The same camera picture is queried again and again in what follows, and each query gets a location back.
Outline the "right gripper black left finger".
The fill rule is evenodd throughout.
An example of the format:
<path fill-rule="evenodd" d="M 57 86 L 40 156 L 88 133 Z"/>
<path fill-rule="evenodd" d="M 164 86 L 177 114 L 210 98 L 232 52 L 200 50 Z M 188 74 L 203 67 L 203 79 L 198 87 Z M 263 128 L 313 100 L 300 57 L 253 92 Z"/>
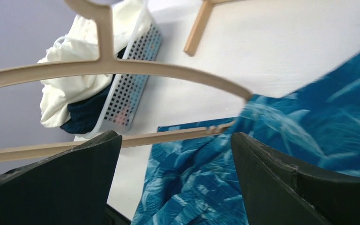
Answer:
<path fill-rule="evenodd" d="M 121 144 L 108 131 L 0 174 L 0 225 L 121 225 L 107 205 Z"/>

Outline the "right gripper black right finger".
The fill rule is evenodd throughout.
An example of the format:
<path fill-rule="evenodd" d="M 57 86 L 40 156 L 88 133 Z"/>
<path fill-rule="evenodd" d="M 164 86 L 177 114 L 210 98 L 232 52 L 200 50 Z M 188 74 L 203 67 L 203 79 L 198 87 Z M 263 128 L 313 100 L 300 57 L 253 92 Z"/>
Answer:
<path fill-rule="evenodd" d="M 360 225 L 360 177 L 275 150 L 245 133 L 231 136 L 251 225 Z"/>

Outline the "navy blue shorts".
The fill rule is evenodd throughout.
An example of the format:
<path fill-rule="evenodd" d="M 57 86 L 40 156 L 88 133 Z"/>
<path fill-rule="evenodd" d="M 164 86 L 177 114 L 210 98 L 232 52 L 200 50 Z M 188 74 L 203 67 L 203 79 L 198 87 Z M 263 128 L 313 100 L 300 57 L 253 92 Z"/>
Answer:
<path fill-rule="evenodd" d="M 95 127 L 113 81 L 97 94 L 67 105 L 70 119 L 60 126 L 69 134 L 86 134 Z"/>

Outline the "dark teal patterned shorts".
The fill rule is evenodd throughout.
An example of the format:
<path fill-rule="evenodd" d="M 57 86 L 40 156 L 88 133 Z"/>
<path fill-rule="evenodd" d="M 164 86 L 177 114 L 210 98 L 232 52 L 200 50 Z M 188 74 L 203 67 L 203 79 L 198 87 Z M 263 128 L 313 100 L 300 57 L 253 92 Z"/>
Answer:
<path fill-rule="evenodd" d="M 132 224 L 251 224 L 230 144 L 237 132 L 360 177 L 360 53 L 284 97 L 254 95 L 221 135 L 154 144 Z"/>

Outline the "white plastic basket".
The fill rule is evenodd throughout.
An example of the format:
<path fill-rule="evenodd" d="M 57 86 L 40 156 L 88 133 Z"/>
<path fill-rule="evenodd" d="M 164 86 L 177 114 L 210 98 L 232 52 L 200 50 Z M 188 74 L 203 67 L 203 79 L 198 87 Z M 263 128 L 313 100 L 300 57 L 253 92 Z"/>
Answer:
<path fill-rule="evenodd" d="M 115 22 L 119 22 L 122 15 L 132 16 L 127 46 L 118 47 L 119 59 L 147 61 L 156 59 L 163 36 L 147 5 L 146 0 L 124 0 L 113 7 Z M 107 130 L 127 132 L 148 78 L 148 75 L 114 74 L 113 83 L 95 127 L 86 134 L 74 135 L 91 138 Z"/>

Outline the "white drawstring shorts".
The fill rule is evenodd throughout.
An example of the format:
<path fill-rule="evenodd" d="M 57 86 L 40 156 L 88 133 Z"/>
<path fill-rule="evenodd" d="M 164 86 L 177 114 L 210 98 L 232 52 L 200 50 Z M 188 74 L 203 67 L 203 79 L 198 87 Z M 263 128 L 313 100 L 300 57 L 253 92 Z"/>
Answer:
<path fill-rule="evenodd" d="M 118 47 L 127 46 L 132 16 L 122 15 L 119 22 L 114 21 L 112 10 L 113 54 L 117 57 Z M 71 67 L 64 77 L 42 80 L 42 99 L 40 102 L 41 124 L 46 128 L 59 128 L 70 119 L 67 105 L 85 100 L 104 89 L 112 81 L 113 73 L 98 71 L 96 60 L 99 57 L 97 26 L 94 20 L 76 15 L 70 30 L 55 40 L 46 50 L 41 63 L 81 61 L 80 68 Z"/>

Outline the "wooden hanger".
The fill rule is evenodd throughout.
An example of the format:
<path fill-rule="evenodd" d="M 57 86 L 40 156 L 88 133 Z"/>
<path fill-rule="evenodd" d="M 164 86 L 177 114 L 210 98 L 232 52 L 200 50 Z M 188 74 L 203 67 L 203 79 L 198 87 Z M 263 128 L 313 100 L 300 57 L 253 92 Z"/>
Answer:
<path fill-rule="evenodd" d="M 232 93 L 243 98 L 245 102 L 249 101 L 252 97 L 252 93 L 248 89 L 220 76 L 201 70 L 145 60 L 118 60 L 113 54 L 111 7 L 89 0 L 65 0 L 65 2 L 78 14 L 88 19 L 93 19 L 97 25 L 99 58 L 96 60 L 96 64 L 98 71 L 102 73 L 141 74 L 182 79 Z M 70 62 L 69 64 L 55 62 L 0 70 L 0 88 L 32 81 L 64 77 L 68 69 L 71 67 L 80 68 L 82 65 L 83 63 L 81 61 Z M 234 123 L 235 121 L 216 127 L 198 127 L 125 136 L 122 139 L 122 148 L 218 135 L 226 131 Z M 2 149 L 0 150 L 0 162 L 49 157 L 83 143 L 83 141 L 63 142 Z"/>

